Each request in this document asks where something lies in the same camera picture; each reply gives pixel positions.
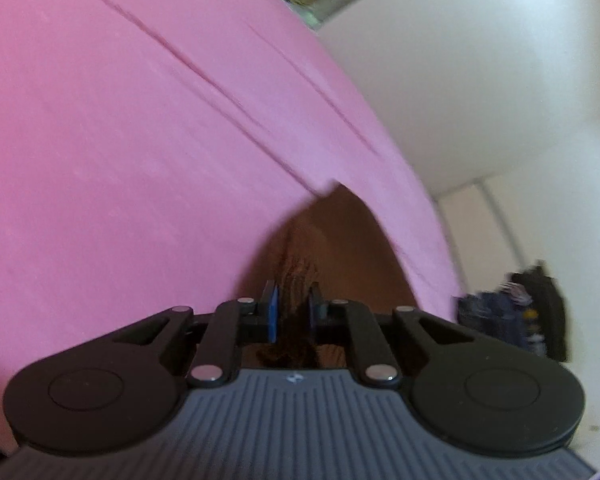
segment silver screw head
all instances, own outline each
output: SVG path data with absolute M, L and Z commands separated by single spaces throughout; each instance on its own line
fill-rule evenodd
M 371 365 L 365 370 L 365 375 L 379 383 L 391 381 L 398 376 L 398 370 L 391 365 Z
M 216 365 L 200 365 L 193 368 L 190 375 L 199 381 L 217 381 L 222 377 L 222 368 Z

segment pink surface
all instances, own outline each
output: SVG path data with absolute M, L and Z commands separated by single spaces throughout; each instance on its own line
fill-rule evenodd
M 174 304 L 212 310 L 333 179 L 448 317 L 429 198 L 281 1 L 0 0 L 0 399 L 43 356 Z

